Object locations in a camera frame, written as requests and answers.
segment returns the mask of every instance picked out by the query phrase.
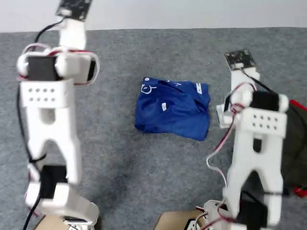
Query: white bracket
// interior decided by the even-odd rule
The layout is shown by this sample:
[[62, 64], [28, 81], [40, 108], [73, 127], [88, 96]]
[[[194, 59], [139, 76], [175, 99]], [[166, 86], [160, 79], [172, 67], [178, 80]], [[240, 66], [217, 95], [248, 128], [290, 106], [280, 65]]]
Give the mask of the white bracket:
[[61, 23], [59, 45], [68, 49], [84, 50], [86, 46], [85, 23], [67, 18]]
[[[244, 69], [245, 73], [257, 80], [260, 80], [260, 74], [257, 72], [256, 67], [250, 67], [250, 68], [246, 68]], [[246, 76], [241, 70], [234, 70], [231, 71], [231, 92], [241, 83], [244, 82], [248, 82], [251, 83], [252, 85], [254, 85], [254, 87], [256, 88], [255, 82], [249, 78], [248, 76]], [[245, 90], [251, 90], [251, 86], [246, 84], [246, 85], [242, 85], [236, 92], [237, 93], [241, 93]], [[225, 101], [223, 102], [223, 104], [217, 105], [216, 106], [216, 111], [217, 111], [217, 115], [218, 115], [218, 119], [219, 119], [219, 123], [220, 123], [220, 128], [228, 128], [232, 122], [232, 113], [228, 110], [226, 110], [224, 112], [224, 108], [225, 108]]]

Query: blue cloth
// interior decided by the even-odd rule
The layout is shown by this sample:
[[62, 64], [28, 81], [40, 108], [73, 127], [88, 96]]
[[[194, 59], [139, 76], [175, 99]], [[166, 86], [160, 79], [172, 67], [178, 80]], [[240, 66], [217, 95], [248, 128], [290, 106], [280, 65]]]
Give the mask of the blue cloth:
[[175, 133], [204, 140], [209, 127], [208, 85], [144, 78], [135, 111], [135, 127], [148, 133]]

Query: cable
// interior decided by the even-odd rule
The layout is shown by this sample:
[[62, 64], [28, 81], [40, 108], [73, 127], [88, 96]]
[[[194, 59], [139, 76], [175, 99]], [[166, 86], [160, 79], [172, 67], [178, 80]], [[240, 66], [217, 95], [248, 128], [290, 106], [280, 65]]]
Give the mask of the cable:
[[37, 199], [33, 205], [33, 207], [31, 208], [30, 212], [29, 212], [29, 215], [27, 217], [27, 219], [25, 220], [25, 223], [24, 223], [24, 227], [23, 227], [23, 230], [26, 230], [27, 227], [28, 227], [28, 224], [29, 224], [29, 221], [31, 219], [31, 216], [33, 215], [35, 209], [37, 208], [38, 204], [39, 204], [39, 201], [40, 201], [40, 198], [41, 198], [41, 191], [39, 191], [38, 195], [37, 195]]
[[262, 204], [261, 201], [259, 201], [255, 196], [253, 196], [250, 192], [246, 191], [246, 190], [242, 190], [241, 191], [241, 199], [242, 199], [242, 195], [246, 194], [248, 197], [250, 197], [253, 201], [255, 201], [258, 204]]
[[242, 73], [244, 75], [246, 75], [247, 77], [249, 77], [250, 79], [252, 79], [255, 83], [257, 83], [258, 85], [260, 85], [262, 88], [266, 89], [267, 91], [269, 92], [272, 92], [272, 93], [276, 93], [274, 92], [273, 90], [271, 90], [268, 86], [266, 86], [265, 84], [263, 84], [261, 81], [257, 80], [256, 78], [253, 78], [252, 76], [248, 75], [244, 69], [241, 69]]
[[[237, 103], [237, 104], [232, 105], [232, 107], [233, 107], [233, 106], [238, 106], [238, 105], [242, 106], [241, 104], [238, 104], [238, 103]], [[226, 177], [225, 177], [223, 171], [222, 171], [220, 168], [218, 168], [218, 167], [215, 167], [215, 166], [210, 165], [210, 164], [209, 164], [209, 160], [210, 160], [212, 157], [214, 157], [214, 156], [221, 150], [221, 148], [223, 147], [223, 145], [225, 144], [225, 142], [226, 142], [227, 139], [229, 138], [229, 136], [230, 136], [230, 134], [231, 134], [231, 132], [232, 132], [234, 126], [235, 126], [235, 118], [236, 118], [235, 115], [236, 115], [236, 113], [234, 114], [233, 119], [232, 119], [232, 122], [231, 122], [231, 124], [230, 124], [230, 127], [229, 127], [228, 130], [226, 131], [226, 133], [225, 133], [225, 135], [223, 136], [223, 138], [221, 139], [220, 143], [215, 147], [213, 153], [209, 154], [209, 155], [207, 156], [207, 158], [206, 158], [206, 164], [207, 164], [208, 168], [211, 169], [211, 170], [217, 171], [217, 172], [223, 177], [225, 187], [227, 187], [227, 180], [226, 180]]]
[[[273, 91], [272, 89], [270, 89], [268, 86], [266, 86], [265, 84], [263, 84], [261, 81], [253, 78], [252, 76], [248, 75], [244, 69], [241, 69], [242, 73], [244, 75], [246, 75], [247, 77], [249, 77], [250, 79], [252, 79], [255, 83], [257, 83], [258, 85], [260, 85], [262, 88], [266, 89], [268, 92], [271, 92], [271, 93], [276, 93], [275, 91]], [[300, 154], [303, 152], [304, 148], [305, 148], [305, 145], [307, 143], [307, 124], [306, 122], [304, 121], [303, 117], [299, 114], [299, 112], [297, 111], [297, 109], [292, 105], [292, 104], [289, 104], [289, 109], [291, 111], [293, 111], [295, 113], [295, 115], [298, 117], [298, 119], [300, 120], [300, 122], [302, 123], [303, 125], [303, 128], [304, 128], [304, 136], [303, 136], [303, 139], [302, 139], [302, 143], [301, 145], [299, 146], [299, 148], [294, 151], [294, 154], [293, 154], [293, 158], [291, 160], [291, 163], [289, 164], [288, 166], [288, 172], [286, 172], [286, 175], [284, 175], [284, 179], [286, 181], [286, 179], [288, 178], [289, 176], [289, 173], [291, 172], [291, 170], [293, 169], [293, 165], [294, 163], [296, 162], [296, 160], [298, 159], [298, 157], [300, 156]]]
[[34, 43], [37, 43], [37, 42], [38, 42], [40, 36], [41, 36], [44, 32], [46, 32], [47, 30], [50, 30], [51, 28], [53, 28], [53, 27], [55, 27], [55, 26], [61, 24], [64, 20], [65, 20], [65, 17], [63, 17], [63, 18], [61, 19], [61, 21], [59, 21], [59, 22], [57, 22], [57, 23], [53, 23], [53, 24], [51, 24], [51, 25], [48, 25], [48, 26], [46, 26], [44, 29], [42, 29], [40, 32], [38, 32], [38, 34], [36, 35], [36, 38], [35, 38], [35, 40], [34, 40]]
[[72, 226], [71, 224], [69, 224], [68, 226], [72, 227], [73, 229], [78, 230], [75, 226]]
[[41, 47], [41, 48], [45, 48], [45, 49], [51, 49], [50, 46], [46, 45], [46, 44], [43, 44], [43, 43], [31, 43], [29, 45], [27, 45], [23, 51], [22, 51], [22, 54], [25, 54], [26, 52], [28, 52], [28, 50], [30, 48], [34, 48], [34, 47]]
[[206, 226], [202, 227], [201, 230], [205, 230], [205, 229], [207, 229], [208, 227], [210, 227], [211, 225], [213, 225], [213, 224], [215, 224], [216, 222], [219, 222], [219, 221], [221, 221], [221, 220], [222, 220], [222, 218], [215, 219], [215, 220], [211, 221], [209, 224], [207, 224]]
[[208, 214], [208, 212], [203, 212], [203, 213], [201, 213], [199, 216], [197, 216], [196, 217], [196, 219], [195, 219], [195, 225], [194, 225], [194, 230], [197, 230], [197, 222], [198, 222], [198, 220], [201, 218], [201, 217], [204, 217], [204, 216], [206, 216]]

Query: red wire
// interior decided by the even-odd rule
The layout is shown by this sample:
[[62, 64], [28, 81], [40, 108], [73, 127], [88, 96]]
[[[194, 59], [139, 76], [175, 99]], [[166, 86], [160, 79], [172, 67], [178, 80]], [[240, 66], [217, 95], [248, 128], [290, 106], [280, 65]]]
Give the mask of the red wire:
[[213, 225], [213, 224], [215, 224], [216, 222], [219, 222], [219, 221], [221, 221], [221, 220], [222, 220], [222, 218], [218, 218], [218, 219], [216, 219], [216, 220], [210, 222], [210, 223], [207, 224], [206, 226], [202, 227], [201, 230], [205, 230], [206, 228], [210, 227], [211, 225]]

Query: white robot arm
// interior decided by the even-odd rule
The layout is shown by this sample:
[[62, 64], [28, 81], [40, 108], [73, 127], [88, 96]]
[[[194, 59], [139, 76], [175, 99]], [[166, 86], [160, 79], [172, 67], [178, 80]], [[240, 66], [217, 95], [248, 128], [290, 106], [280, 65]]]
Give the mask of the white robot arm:
[[[25, 202], [32, 207], [31, 212], [37, 208], [44, 215], [60, 216], [78, 230], [93, 230], [99, 215], [98, 207], [71, 186], [78, 184], [82, 176], [74, 85], [91, 84], [99, 74], [98, 56], [84, 50], [84, 20], [90, 3], [81, 1], [82, 7], [75, 8], [71, 1], [62, 1], [58, 16], [65, 18], [59, 25], [60, 46], [51, 49], [44, 44], [31, 44], [17, 61], [19, 94], [29, 136], [26, 150], [30, 154], [30, 183]], [[37, 46], [44, 50], [30, 51]], [[65, 165], [45, 164], [48, 140], [57, 144]]]
[[[254, 79], [259, 80], [260, 75], [248, 51], [226, 54], [226, 60], [231, 70], [232, 91], [216, 110], [221, 128], [236, 129], [233, 160], [223, 201], [204, 204], [208, 227], [203, 229], [209, 226], [211, 230], [269, 229], [278, 224], [281, 216], [281, 160], [288, 98], [255, 91]], [[234, 110], [235, 105], [239, 105], [239, 109]], [[265, 193], [264, 204], [240, 200], [242, 186], [252, 171], [259, 174]]]

